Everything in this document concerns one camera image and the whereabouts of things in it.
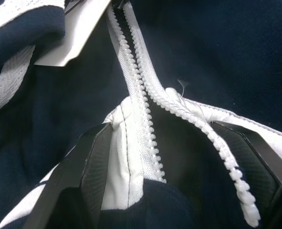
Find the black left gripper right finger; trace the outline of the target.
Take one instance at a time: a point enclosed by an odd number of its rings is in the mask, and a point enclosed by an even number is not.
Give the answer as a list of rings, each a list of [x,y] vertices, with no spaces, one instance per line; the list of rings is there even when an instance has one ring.
[[[212,128],[228,144],[255,196],[264,229],[282,229],[282,159],[256,132],[213,121]]]

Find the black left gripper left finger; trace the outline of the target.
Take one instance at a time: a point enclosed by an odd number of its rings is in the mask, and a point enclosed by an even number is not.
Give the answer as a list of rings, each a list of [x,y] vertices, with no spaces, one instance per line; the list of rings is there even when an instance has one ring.
[[[95,229],[106,187],[112,125],[101,124],[80,136],[52,172],[23,227]]]

